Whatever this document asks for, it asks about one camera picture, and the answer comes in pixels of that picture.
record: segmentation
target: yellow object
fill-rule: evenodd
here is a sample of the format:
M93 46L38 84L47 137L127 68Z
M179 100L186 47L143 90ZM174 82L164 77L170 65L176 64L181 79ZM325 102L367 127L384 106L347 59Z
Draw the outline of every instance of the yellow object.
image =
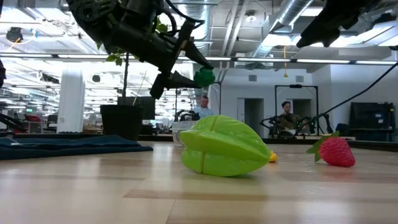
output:
M269 158L269 162L276 162L278 160L278 156L274 153L274 151L271 151L271 156Z

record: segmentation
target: black plant pot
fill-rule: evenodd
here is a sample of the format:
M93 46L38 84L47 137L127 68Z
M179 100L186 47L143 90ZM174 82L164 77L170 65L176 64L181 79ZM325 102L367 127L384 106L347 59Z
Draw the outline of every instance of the black plant pot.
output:
M104 134L117 134L137 141L142 128L144 108L129 105L101 105Z

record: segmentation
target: doorway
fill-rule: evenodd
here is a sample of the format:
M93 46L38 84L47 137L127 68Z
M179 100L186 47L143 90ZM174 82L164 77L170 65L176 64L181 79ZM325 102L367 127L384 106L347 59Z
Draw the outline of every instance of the doorway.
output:
M264 119L264 99L238 99L238 119L264 138L264 128L260 125Z
M292 113L299 115L301 118L312 117L311 100L310 99L293 99Z

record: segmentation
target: person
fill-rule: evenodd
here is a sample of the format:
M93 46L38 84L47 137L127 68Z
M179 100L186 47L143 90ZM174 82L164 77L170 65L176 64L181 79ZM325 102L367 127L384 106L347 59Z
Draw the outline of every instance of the person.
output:
M200 99L200 106L197 106L193 109L195 113L199 114L200 119L213 115L213 111L208 107L209 98L207 96L202 96Z
M282 103L282 108L284 112L279 116L280 126L286 130L295 129L296 122L300 119L297 115L290 112L292 109L290 102L285 101Z

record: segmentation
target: dark blue cloth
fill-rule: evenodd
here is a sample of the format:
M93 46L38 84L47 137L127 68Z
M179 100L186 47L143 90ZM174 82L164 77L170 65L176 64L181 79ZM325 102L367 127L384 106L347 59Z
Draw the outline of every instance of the dark blue cloth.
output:
M153 151L119 136L68 139L0 138L0 160Z

